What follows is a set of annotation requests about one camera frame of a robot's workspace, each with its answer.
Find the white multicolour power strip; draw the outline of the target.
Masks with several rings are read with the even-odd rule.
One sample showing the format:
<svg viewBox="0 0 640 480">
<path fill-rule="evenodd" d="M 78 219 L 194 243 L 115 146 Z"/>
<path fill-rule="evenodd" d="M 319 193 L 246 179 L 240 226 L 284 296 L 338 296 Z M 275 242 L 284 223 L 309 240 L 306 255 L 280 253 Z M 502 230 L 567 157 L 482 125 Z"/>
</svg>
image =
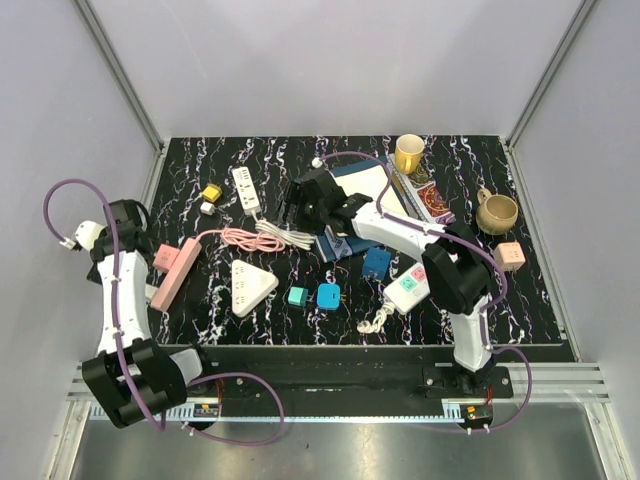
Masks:
<svg viewBox="0 0 640 480">
<path fill-rule="evenodd" d="M 385 301 L 401 315 L 408 314 L 429 295 L 427 274 L 421 262 L 412 265 L 383 291 Z"/>
</svg>

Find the teal small plug adapter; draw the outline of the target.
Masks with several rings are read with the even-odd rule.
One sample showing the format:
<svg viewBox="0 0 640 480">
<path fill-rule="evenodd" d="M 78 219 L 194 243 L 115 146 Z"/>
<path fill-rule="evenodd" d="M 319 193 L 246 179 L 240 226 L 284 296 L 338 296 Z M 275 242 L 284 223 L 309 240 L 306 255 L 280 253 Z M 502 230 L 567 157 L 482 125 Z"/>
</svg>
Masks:
<svg viewBox="0 0 640 480">
<path fill-rule="evenodd" d="M 293 286 L 289 290 L 287 301 L 290 305 L 304 307 L 309 301 L 309 290 L 304 287 Z"/>
</svg>

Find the pink deer cube adapter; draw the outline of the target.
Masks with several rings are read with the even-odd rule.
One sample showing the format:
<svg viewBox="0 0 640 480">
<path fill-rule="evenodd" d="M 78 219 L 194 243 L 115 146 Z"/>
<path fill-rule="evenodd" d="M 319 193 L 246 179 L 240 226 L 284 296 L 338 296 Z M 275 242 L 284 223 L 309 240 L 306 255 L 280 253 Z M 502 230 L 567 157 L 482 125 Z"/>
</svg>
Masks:
<svg viewBox="0 0 640 480">
<path fill-rule="evenodd" d="M 493 251 L 493 257 L 500 269 L 505 272 L 515 272 L 526 263 L 526 258 L 519 242 L 498 244 Z"/>
</svg>

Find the light blue plug adapter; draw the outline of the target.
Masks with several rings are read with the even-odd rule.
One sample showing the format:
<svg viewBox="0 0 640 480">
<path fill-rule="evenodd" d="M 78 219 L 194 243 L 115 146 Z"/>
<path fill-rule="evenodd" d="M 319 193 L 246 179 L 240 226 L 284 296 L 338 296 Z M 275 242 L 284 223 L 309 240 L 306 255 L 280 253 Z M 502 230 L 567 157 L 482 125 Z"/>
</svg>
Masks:
<svg viewBox="0 0 640 480">
<path fill-rule="evenodd" d="M 316 304 L 321 310 L 335 311 L 341 303 L 341 288 L 335 283 L 322 283 L 316 294 Z"/>
</svg>

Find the small white cube adapter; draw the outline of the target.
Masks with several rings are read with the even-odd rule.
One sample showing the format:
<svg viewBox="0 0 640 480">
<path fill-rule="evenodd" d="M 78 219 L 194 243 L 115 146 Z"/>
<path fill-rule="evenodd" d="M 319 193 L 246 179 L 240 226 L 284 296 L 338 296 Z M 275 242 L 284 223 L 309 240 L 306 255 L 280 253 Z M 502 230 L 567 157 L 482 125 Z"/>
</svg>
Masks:
<svg viewBox="0 0 640 480">
<path fill-rule="evenodd" d="M 215 206 L 207 201 L 204 201 L 200 206 L 200 211 L 206 215 L 212 215 L 215 212 Z"/>
</svg>

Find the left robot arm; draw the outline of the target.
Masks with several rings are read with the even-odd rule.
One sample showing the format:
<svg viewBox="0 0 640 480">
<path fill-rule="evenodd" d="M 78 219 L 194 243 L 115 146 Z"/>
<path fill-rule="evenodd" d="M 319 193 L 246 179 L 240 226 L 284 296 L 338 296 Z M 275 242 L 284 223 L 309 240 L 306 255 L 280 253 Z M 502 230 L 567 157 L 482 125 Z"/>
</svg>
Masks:
<svg viewBox="0 0 640 480">
<path fill-rule="evenodd" d="M 117 200 L 104 213 L 115 220 L 118 243 L 109 224 L 84 221 L 76 230 L 92 261 L 87 279 L 103 292 L 97 355 L 81 370 L 112 424 L 125 428 L 182 405 L 188 390 L 208 394 L 216 372 L 196 348 L 168 354 L 151 337 L 146 280 L 155 247 L 146 208 L 136 200 Z"/>
</svg>

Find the white triangular power strip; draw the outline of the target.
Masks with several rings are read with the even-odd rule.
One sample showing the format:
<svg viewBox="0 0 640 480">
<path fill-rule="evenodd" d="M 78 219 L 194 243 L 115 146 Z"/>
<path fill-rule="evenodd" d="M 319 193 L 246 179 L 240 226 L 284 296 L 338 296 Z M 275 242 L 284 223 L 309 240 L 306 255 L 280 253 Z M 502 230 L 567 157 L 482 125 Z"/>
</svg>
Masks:
<svg viewBox="0 0 640 480">
<path fill-rule="evenodd" d="M 232 312 L 238 318 L 246 317 L 279 284 L 277 277 L 261 268 L 241 260 L 231 264 Z"/>
</svg>

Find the dark blue cube adapter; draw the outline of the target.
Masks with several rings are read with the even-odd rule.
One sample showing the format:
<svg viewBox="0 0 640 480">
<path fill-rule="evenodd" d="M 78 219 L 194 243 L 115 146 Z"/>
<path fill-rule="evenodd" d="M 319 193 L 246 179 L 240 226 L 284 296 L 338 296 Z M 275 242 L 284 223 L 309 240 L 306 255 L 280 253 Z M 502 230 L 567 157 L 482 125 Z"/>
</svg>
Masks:
<svg viewBox="0 0 640 480">
<path fill-rule="evenodd" d="M 369 248 L 364 256 L 361 275 L 364 278 L 383 281 L 389 270 L 391 253 L 378 247 Z"/>
</svg>

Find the pink power strip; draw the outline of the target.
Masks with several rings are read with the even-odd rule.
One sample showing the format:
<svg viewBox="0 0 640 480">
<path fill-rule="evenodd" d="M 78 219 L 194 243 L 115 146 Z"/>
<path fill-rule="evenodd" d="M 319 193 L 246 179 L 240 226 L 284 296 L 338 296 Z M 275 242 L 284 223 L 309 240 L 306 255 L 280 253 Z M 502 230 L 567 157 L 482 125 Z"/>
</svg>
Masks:
<svg viewBox="0 0 640 480">
<path fill-rule="evenodd" d="M 193 267 L 202 245 L 195 238 L 188 238 L 180 249 L 177 260 L 153 295 L 150 305 L 154 310 L 167 312 L 179 289 Z"/>
</svg>

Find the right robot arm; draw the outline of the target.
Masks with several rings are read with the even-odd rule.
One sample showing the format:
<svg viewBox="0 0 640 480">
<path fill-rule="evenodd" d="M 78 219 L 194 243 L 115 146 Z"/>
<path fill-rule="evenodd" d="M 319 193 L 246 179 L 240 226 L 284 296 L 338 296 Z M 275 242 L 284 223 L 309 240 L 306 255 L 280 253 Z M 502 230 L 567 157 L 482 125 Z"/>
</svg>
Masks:
<svg viewBox="0 0 640 480">
<path fill-rule="evenodd" d="M 483 338 L 488 308 L 490 259 L 465 223 L 449 226 L 419 221 L 383 208 L 368 195 L 348 195 L 320 168 L 291 181 L 284 194 L 284 217 L 299 230 L 358 237 L 414 259 L 425 271 L 429 296 L 449 313 L 454 335 L 454 384 L 476 396 L 490 383 L 485 368 L 492 354 Z"/>
</svg>

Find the white power strip yellow plug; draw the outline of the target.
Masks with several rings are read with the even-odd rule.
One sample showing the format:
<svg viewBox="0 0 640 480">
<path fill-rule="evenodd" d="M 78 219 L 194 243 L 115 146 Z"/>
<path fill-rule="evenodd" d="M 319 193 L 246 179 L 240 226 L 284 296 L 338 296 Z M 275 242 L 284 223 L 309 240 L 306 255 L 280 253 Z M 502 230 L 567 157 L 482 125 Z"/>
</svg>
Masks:
<svg viewBox="0 0 640 480">
<path fill-rule="evenodd" d="M 244 213 L 257 216 L 261 212 L 261 205 L 249 169 L 235 168 L 232 170 L 232 177 Z"/>
</svg>

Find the yellow plug adapter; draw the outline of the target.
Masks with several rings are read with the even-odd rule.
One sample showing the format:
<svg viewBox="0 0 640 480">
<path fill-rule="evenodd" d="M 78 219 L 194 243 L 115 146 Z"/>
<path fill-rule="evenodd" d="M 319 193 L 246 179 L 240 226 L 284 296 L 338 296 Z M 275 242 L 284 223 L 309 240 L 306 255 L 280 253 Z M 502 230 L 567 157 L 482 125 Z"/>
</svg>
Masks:
<svg viewBox="0 0 640 480">
<path fill-rule="evenodd" d="M 202 198 L 214 204 L 222 196 L 222 189 L 215 184 L 208 184 L 202 191 Z"/>
</svg>

